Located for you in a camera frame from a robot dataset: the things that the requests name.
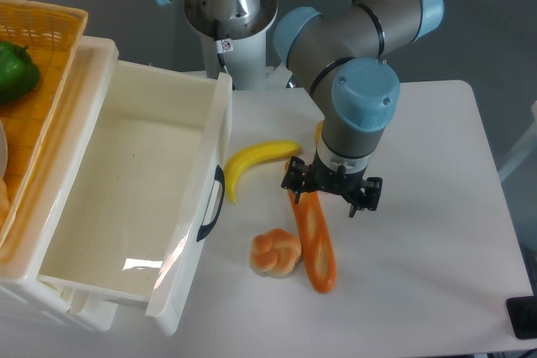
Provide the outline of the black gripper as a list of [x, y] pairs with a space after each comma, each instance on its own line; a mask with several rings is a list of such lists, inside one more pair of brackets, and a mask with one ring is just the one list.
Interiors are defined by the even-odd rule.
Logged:
[[358, 211], [375, 211], [382, 194], [383, 179], [381, 177], [364, 179], [364, 172], [365, 168], [353, 172], [339, 163], [332, 167], [329, 163], [325, 163], [316, 151], [308, 169], [301, 158], [296, 156], [290, 158], [286, 164], [281, 187], [293, 195], [292, 200], [295, 204], [300, 202], [300, 197], [305, 192], [323, 191], [340, 195], [350, 204], [348, 216], [353, 218]]

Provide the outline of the small yellow fruit behind arm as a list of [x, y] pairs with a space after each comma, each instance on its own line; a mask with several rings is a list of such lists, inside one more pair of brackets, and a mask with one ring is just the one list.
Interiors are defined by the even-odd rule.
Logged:
[[322, 133], [323, 125], [324, 125], [324, 120], [318, 122], [316, 125], [315, 136], [314, 136], [315, 145], [318, 145], [319, 141], [321, 140], [321, 133]]

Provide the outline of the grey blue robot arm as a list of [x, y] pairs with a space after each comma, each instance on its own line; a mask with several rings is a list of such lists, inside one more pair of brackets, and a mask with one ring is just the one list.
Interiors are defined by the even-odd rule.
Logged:
[[273, 45], [324, 117], [313, 161], [292, 158], [283, 187], [295, 196], [338, 195], [354, 212], [377, 209], [383, 181], [365, 171], [400, 93], [382, 57], [435, 30], [443, 0], [350, 0], [350, 10], [334, 19], [310, 7], [278, 18], [276, 0], [154, 1], [183, 4], [207, 75], [229, 74], [238, 90], [263, 88]]

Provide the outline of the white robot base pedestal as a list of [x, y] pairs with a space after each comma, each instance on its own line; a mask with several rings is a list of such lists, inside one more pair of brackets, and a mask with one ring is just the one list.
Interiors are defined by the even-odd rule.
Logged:
[[197, 33], [206, 76], [227, 73], [236, 90], [263, 90], [267, 31], [276, 0], [185, 0], [185, 16]]

